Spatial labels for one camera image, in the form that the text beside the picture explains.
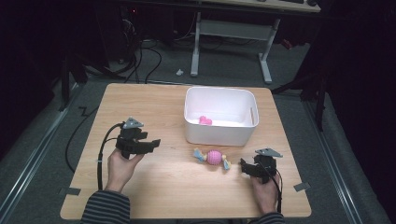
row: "gray carpet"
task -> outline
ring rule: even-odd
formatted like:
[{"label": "gray carpet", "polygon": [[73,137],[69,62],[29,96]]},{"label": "gray carpet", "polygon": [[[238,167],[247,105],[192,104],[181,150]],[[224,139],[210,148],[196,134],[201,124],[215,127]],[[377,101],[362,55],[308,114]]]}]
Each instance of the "gray carpet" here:
[{"label": "gray carpet", "polygon": [[[261,42],[244,46],[223,44],[218,48],[216,43],[203,44],[203,47],[207,49],[201,51],[200,74],[198,77],[190,77],[191,46],[175,45],[170,48],[148,42],[145,43],[146,47],[154,46],[151,49],[157,50],[162,55],[161,65],[152,73],[149,80],[273,89],[293,79],[309,49],[307,45],[291,50],[274,45],[268,57],[274,83],[269,86],[263,83],[260,65],[257,61],[260,45],[262,45]],[[159,59],[160,57],[154,51],[143,50],[142,63],[138,69],[141,79],[144,79],[145,75],[155,67]],[[185,74],[180,77],[176,76],[178,69],[183,70]],[[68,107],[68,112],[53,136],[44,160],[22,194],[8,223],[78,223],[78,221],[62,220],[59,215],[64,201],[64,195],[59,194],[59,191],[61,188],[67,188],[73,177],[65,162],[65,148],[73,131],[85,118],[81,116],[80,107],[85,106],[86,113],[93,111],[100,104],[106,85],[116,81],[103,76],[91,76],[88,83],[82,87],[76,100]],[[59,86],[54,91],[56,98],[30,124],[14,148],[1,162],[0,178],[4,180],[0,192],[1,202],[11,191],[30,154],[39,145],[43,134],[54,118],[59,115],[57,110],[62,103]],[[317,138],[316,127],[312,125],[304,103],[300,101],[295,91],[275,95],[275,100],[301,178],[304,182],[309,182],[312,187],[306,192],[312,207],[312,215],[307,218],[287,218],[287,222],[349,223],[350,220],[321,152],[322,144]],[[346,184],[359,208],[362,223],[389,223],[388,217],[377,202],[370,184],[350,150],[328,98],[326,104],[324,134],[333,149],[337,164],[345,175]],[[72,167],[78,164],[94,115],[95,113],[85,120],[70,142],[67,156]],[[193,221],[197,220],[140,220],[135,223],[189,223]]]}]

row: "striped sleeve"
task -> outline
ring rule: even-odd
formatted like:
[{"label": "striped sleeve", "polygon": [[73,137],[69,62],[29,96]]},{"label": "striped sleeve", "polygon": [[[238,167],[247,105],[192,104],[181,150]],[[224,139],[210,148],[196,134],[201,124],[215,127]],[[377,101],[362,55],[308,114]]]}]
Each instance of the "striped sleeve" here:
[{"label": "striped sleeve", "polygon": [[114,191],[98,190],[85,205],[81,222],[129,223],[131,204],[129,198]]},{"label": "striped sleeve", "polygon": [[249,224],[284,224],[285,218],[280,213],[268,213],[259,219],[249,222]]}]

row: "white plastic bin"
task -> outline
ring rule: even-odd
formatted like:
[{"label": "white plastic bin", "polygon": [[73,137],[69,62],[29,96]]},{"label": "white plastic bin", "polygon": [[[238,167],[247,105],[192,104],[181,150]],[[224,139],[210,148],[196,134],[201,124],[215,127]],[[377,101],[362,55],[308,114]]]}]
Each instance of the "white plastic bin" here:
[{"label": "white plastic bin", "polygon": [[[211,119],[212,124],[200,124],[201,116]],[[250,91],[191,87],[186,94],[184,119],[190,143],[241,147],[259,124],[259,112]]]}]

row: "pink toy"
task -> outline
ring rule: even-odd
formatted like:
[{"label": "pink toy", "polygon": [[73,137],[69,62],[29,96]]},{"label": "pink toy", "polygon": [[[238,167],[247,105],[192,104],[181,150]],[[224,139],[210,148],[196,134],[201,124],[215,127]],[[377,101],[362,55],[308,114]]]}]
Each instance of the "pink toy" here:
[{"label": "pink toy", "polygon": [[205,116],[199,117],[199,124],[212,125],[212,120],[207,119]]},{"label": "pink toy", "polygon": [[207,161],[211,165],[218,165],[223,161],[224,169],[229,170],[231,163],[226,160],[226,156],[222,155],[217,150],[210,150],[207,154],[203,154],[201,150],[196,148],[194,150],[194,157],[198,158],[199,161]]}]

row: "hand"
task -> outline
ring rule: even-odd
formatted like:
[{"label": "hand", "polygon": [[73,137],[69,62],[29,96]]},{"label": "hand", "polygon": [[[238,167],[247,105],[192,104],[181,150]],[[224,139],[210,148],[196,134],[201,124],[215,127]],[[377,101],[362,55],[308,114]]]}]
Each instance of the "hand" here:
[{"label": "hand", "polygon": [[108,157],[108,181],[105,190],[112,190],[121,193],[125,184],[134,174],[134,168],[143,159],[144,154],[135,155],[130,160],[122,157],[119,149],[114,149]]},{"label": "hand", "polygon": [[[274,176],[276,183],[279,185],[279,175]],[[251,183],[253,184],[253,192],[256,201],[259,204],[260,211],[263,215],[276,212],[277,202],[277,188],[272,179],[267,183],[262,184],[262,180],[255,176],[250,176]]]}]

